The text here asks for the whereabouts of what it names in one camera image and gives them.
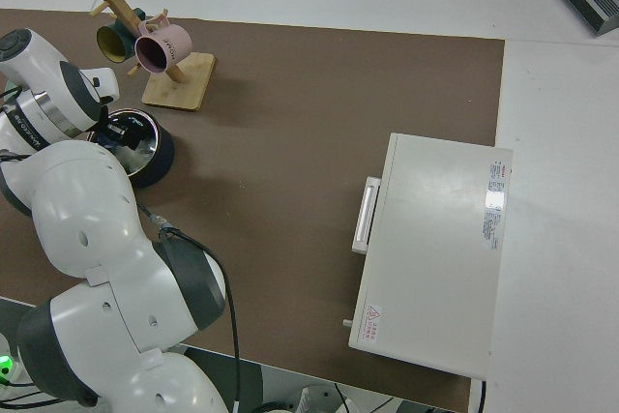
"black cable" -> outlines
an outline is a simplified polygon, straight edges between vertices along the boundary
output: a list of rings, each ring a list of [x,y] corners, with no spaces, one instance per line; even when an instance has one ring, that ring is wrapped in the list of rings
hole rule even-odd
[[[7,387],[33,387],[35,385],[34,382],[28,382],[26,384],[14,384],[13,382],[9,382],[6,379],[0,379],[0,384]]]
[[[228,305],[230,306],[230,320],[232,323],[232,340],[234,342],[234,361],[236,364],[236,401],[240,402],[241,401],[241,355],[240,355],[240,350],[239,350],[239,335],[238,335],[237,327],[236,327],[236,310],[234,309],[234,301],[232,300],[232,290],[230,287],[230,279],[228,278],[228,274],[225,272],[225,268],[223,267],[223,264],[221,263],[217,255],[210,248],[206,247],[204,244],[199,243],[198,241],[188,236],[187,234],[185,234],[180,229],[177,229],[176,227],[164,227],[162,228],[162,231],[164,233],[169,233],[169,234],[172,234],[173,236],[183,239],[189,242],[190,244],[195,245],[199,249],[205,251],[206,254],[209,255],[211,258],[213,258],[213,260],[221,268],[221,274],[223,275],[223,282],[225,284],[225,296],[228,300]]]
[[[369,413],[375,413],[376,411],[380,410],[383,406],[385,406],[387,403],[389,403],[391,400],[393,400],[394,398],[391,397],[385,401],[383,401],[380,405],[378,405],[376,408],[374,408],[373,410],[371,410]]]
[[[0,94],[0,99],[2,99],[4,96],[8,96],[9,94],[12,94],[13,92],[16,92],[15,97],[18,97],[19,94],[21,94],[21,91],[22,91],[21,86],[14,87],[13,89],[9,89],[8,91],[4,91],[2,94]]]
[[[7,154],[0,155],[0,162],[19,162],[20,160],[26,160],[29,155],[17,155],[17,154]]]
[[[346,413],[350,413],[350,409],[348,408],[348,405],[346,404],[346,399],[344,398],[343,393],[341,392],[341,390],[338,387],[338,383],[334,382],[333,384],[334,384],[334,386],[336,386],[336,390],[338,391],[339,398],[341,398],[341,402],[344,404],[344,408],[346,408]]]
[[[482,381],[482,396],[480,398],[480,407],[477,409],[477,413],[484,413],[485,403],[486,403],[486,382]]]
[[[225,285],[225,298],[228,301],[228,306],[230,307],[230,322],[232,324],[232,341],[234,343],[234,362],[236,368],[236,399],[235,405],[233,407],[233,413],[236,413],[236,408],[238,408],[238,404],[241,402],[241,351],[239,349],[239,334],[236,326],[236,310],[234,309],[234,300],[232,299],[232,287],[230,286],[230,279],[228,274],[225,271],[223,263],[217,257],[217,254],[212,251],[210,248],[206,247],[204,244],[196,241],[192,237],[185,234],[183,231],[176,227],[172,227],[170,223],[165,219],[158,215],[154,215],[151,211],[146,208],[145,205],[140,202],[135,202],[137,204],[137,208],[144,214],[147,215],[149,220],[156,224],[160,229],[160,239],[166,240],[166,234],[171,234],[173,236],[178,237],[179,239],[183,239],[184,241],[193,244],[198,247],[202,251],[206,252],[215,263],[220,267],[221,274],[223,275],[223,283]]]
[[[146,206],[142,205],[142,204],[141,204],[141,203],[139,203],[139,202],[135,202],[135,203],[137,204],[137,208],[139,208],[139,209],[140,209],[140,211],[141,211],[144,215],[146,215],[148,218],[151,218],[151,217],[153,216],[153,214],[151,213],[151,211],[150,211],[148,208],[146,208]]]
[[[16,401],[16,400],[21,400],[22,398],[28,398],[28,397],[32,397],[32,396],[37,396],[38,394],[42,394],[43,392],[41,391],[37,391],[37,392],[31,392],[30,394],[26,394],[25,396],[19,396],[19,397],[14,397],[14,398],[5,398],[4,400],[0,400],[3,403],[8,403],[10,401]]]
[[[45,401],[35,401],[33,403],[19,403],[17,405],[12,405],[10,403],[5,403],[0,401],[0,409],[3,410],[28,410],[30,408],[39,408],[40,406],[50,406],[56,403],[60,403],[61,400],[59,398],[55,398],[54,400],[45,400]]]

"green light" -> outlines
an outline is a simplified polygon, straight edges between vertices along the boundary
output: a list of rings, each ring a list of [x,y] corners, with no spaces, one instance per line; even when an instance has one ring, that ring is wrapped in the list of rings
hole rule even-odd
[[[8,374],[13,368],[13,359],[8,355],[0,356],[0,373]]]

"mug handle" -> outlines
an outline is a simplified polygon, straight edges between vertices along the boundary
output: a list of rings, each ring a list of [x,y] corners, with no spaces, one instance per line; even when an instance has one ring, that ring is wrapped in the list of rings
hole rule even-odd
[[[157,22],[160,27],[170,25],[170,20],[167,19],[167,16],[165,14],[158,14],[156,16],[153,16],[151,19],[145,19],[144,21],[139,22],[139,24],[137,25],[137,29],[139,30],[140,35],[145,36],[147,34],[150,34],[150,31],[148,30],[146,25],[155,22]]]

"white table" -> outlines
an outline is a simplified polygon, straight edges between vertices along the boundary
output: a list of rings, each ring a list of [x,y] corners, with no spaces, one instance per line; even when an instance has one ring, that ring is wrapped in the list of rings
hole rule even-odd
[[[619,31],[594,38],[563,0],[129,1],[205,19],[507,39],[496,142],[514,150],[514,174],[486,411],[614,410]]]

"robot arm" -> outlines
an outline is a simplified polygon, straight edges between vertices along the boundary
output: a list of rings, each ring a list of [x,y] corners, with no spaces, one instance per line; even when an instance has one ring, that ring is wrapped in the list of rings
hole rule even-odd
[[[88,131],[119,96],[111,69],[80,70],[30,29],[0,38],[0,73],[22,87],[0,112],[0,148],[19,154]]]
[[[191,360],[164,353],[224,306],[221,269],[180,240],[149,241],[123,167],[103,148],[55,143],[0,165],[5,196],[30,212],[50,262],[85,281],[24,316],[19,354],[44,392],[116,413],[225,412]]]

